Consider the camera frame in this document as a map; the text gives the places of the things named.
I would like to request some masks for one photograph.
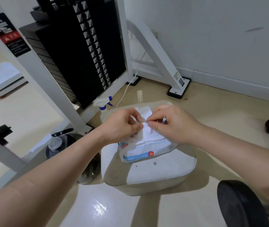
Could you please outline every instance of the qr code sticker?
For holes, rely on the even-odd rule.
[[[182,87],[183,87],[184,84],[185,84],[182,78],[180,78],[179,83],[181,84]]]

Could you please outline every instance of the finger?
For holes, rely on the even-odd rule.
[[[162,124],[160,122],[154,122],[151,121],[148,123],[148,126],[151,127],[152,129],[156,130],[158,133],[165,135],[167,131],[167,125]]]
[[[143,121],[140,113],[138,113],[138,111],[135,110],[133,107],[127,108],[127,110],[129,111],[129,115],[135,117],[135,119],[138,122],[142,122]]]
[[[130,124],[130,125],[136,124],[136,122],[134,121],[134,119],[131,116],[128,117],[128,124]]]
[[[157,111],[159,111],[159,110],[164,110],[164,109],[166,109],[166,108],[168,108],[168,107],[171,107],[171,106],[172,106],[171,104],[159,105],[159,106],[153,111],[153,113],[155,113],[155,112],[157,112]]]
[[[154,121],[154,120],[156,121],[163,118],[166,118],[166,110],[159,110],[153,113],[151,116],[149,116],[146,122],[149,123],[150,121]]]
[[[136,123],[134,125],[131,125],[131,134],[138,133],[141,129],[143,129],[143,124],[141,123]]]

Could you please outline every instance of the weight stack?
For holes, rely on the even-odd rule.
[[[66,2],[31,12],[20,31],[74,104],[86,108],[126,70],[114,0]]]

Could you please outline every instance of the beige floor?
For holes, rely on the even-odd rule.
[[[114,105],[125,87],[114,95]],[[144,102],[169,100],[208,126],[269,148],[269,134],[264,131],[269,102],[198,83],[191,83],[182,99],[174,99],[167,96],[168,88],[166,84],[142,79],[137,86],[128,88],[120,106],[137,103],[137,90],[142,90]],[[90,124],[100,125],[99,113]],[[240,178],[200,149],[194,151],[196,169],[181,185],[129,197],[98,177],[91,185],[75,186],[48,226],[225,227],[216,188],[223,179]]]
[[[0,62],[3,61],[7,59],[0,54]],[[24,84],[0,100],[0,126],[6,124],[13,131],[5,138],[9,142],[6,146],[20,157],[61,121],[62,118],[31,84]],[[0,163],[0,176],[7,170]]]

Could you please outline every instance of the wall outlet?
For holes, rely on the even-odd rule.
[[[151,29],[152,33],[154,34],[155,38],[157,39],[157,31]]]

